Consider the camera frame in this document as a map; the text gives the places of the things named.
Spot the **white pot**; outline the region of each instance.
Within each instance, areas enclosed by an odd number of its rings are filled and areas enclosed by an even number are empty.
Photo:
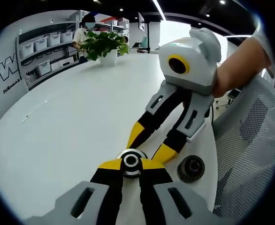
[[[118,50],[113,49],[111,52],[107,53],[106,57],[100,57],[100,62],[103,66],[115,66],[117,61]]]

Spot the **ceiling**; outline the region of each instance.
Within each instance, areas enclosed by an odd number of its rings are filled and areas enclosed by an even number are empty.
[[[207,27],[221,35],[252,34],[255,27],[250,13],[234,2],[225,0],[158,0],[166,19]],[[152,0],[13,0],[9,8],[9,23],[26,16],[52,10],[81,9],[137,21],[140,12],[146,22],[160,21],[161,16]],[[242,39],[231,38],[235,44]]]

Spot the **robot eye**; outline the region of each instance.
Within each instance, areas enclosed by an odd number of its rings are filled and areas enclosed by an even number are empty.
[[[190,70],[189,63],[180,55],[169,56],[169,66],[178,74],[187,74]]]

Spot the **face mask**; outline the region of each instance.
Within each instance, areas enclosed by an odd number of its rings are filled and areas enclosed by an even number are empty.
[[[86,22],[85,23],[86,27],[89,28],[89,29],[93,28],[95,26],[95,24],[96,23],[94,23],[94,22]]]

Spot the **green leaves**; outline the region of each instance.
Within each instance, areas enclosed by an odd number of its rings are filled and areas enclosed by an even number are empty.
[[[88,54],[88,59],[93,61],[98,57],[106,57],[113,49],[118,49],[121,55],[129,53],[128,45],[125,44],[123,36],[114,32],[101,32],[95,34],[92,31],[87,33],[87,39],[82,43],[81,49],[85,49]]]
[[[125,53],[129,53],[129,47],[127,44],[123,43],[119,46],[119,51],[121,53],[121,55],[124,55]]]

